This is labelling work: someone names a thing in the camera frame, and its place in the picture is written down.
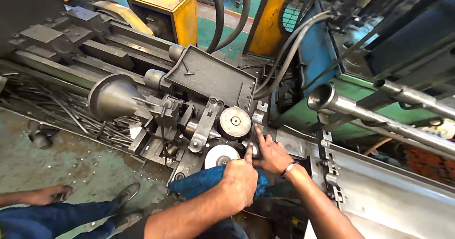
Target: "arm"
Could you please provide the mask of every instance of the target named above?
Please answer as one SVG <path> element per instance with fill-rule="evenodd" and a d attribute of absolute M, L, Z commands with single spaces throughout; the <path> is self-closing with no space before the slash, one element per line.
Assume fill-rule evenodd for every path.
<path fill-rule="evenodd" d="M 226 165 L 221 182 L 187 202 L 180 203 L 147 219 L 145 239 L 194 238 L 203 231 L 253 203 L 258 173 L 251 164 L 253 148 L 245 160 L 232 160 Z"/>
<path fill-rule="evenodd" d="M 293 162 L 282 143 L 275 143 L 255 125 L 263 160 L 253 161 L 258 166 L 274 173 L 282 173 Z M 308 175 L 305 168 L 294 165 L 285 178 L 292 182 L 302 202 L 310 213 L 310 221 L 318 239 L 363 239 L 350 220 L 327 198 Z"/>
<path fill-rule="evenodd" d="M 0 208 L 14 204 L 47 205 L 56 200 L 60 201 L 60 198 L 64 201 L 70 197 L 72 190 L 72 187 L 58 185 L 32 191 L 3 193 L 0 194 Z"/>

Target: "silver bracelet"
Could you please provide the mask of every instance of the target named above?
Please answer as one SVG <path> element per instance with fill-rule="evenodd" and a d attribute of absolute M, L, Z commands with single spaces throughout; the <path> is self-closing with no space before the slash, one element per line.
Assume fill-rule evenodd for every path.
<path fill-rule="evenodd" d="M 281 173 L 281 178 L 284 178 L 284 175 L 290 170 L 292 169 L 292 167 L 294 167 L 294 165 L 298 164 L 297 161 L 294 161 L 292 164 L 288 165 L 286 167 L 286 169 Z"/>

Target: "cylindrical shaft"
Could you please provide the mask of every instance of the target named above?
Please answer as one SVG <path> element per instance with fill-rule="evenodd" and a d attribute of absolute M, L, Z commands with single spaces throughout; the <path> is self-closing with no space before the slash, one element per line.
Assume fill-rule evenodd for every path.
<path fill-rule="evenodd" d="M 429 147 L 441 150 L 449 154 L 451 159 L 455 159 L 455 143 L 428 134 L 412 126 L 394 121 L 365 108 L 357 107 L 354 100 L 339 96 L 335 92 L 333 85 L 325 84 L 316 87 L 308 97 L 308 107 L 316 111 L 328 109 L 333 112 L 349 114 L 359 118 L 363 123 L 366 123 L 367 126 L 378 126 L 388 131 L 395 132 Z"/>
<path fill-rule="evenodd" d="M 374 87 L 380 91 L 384 91 L 392 98 L 399 102 L 404 102 L 410 105 L 422 105 L 422 108 L 439 115 L 441 117 L 455 120 L 455 109 L 441 104 L 428 94 L 421 91 L 411 89 L 404 85 L 399 85 L 384 79 L 374 82 Z"/>

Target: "blue rag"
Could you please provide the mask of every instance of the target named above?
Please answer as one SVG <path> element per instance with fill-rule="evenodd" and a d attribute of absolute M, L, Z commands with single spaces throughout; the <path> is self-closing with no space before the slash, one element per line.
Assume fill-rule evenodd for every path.
<path fill-rule="evenodd" d="M 193 199 L 216 186 L 223 178 L 225 168 L 225 165 L 215 166 L 208 170 L 192 174 L 184 179 L 174 180 L 169 183 L 169 192 L 179 193 L 184 196 L 186 200 Z M 264 173 L 258 169 L 256 169 L 256 171 L 259 176 L 256 192 L 254 193 L 254 199 L 258 196 L 264 195 L 265 189 L 268 185 L 268 181 Z"/>

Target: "electrical box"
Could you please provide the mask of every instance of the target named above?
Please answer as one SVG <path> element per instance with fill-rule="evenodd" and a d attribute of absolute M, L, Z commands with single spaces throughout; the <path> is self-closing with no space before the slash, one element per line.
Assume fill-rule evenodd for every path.
<path fill-rule="evenodd" d="M 196 0 L 127 0 L 155 36 L 187 47 L 197 44 Z"/>

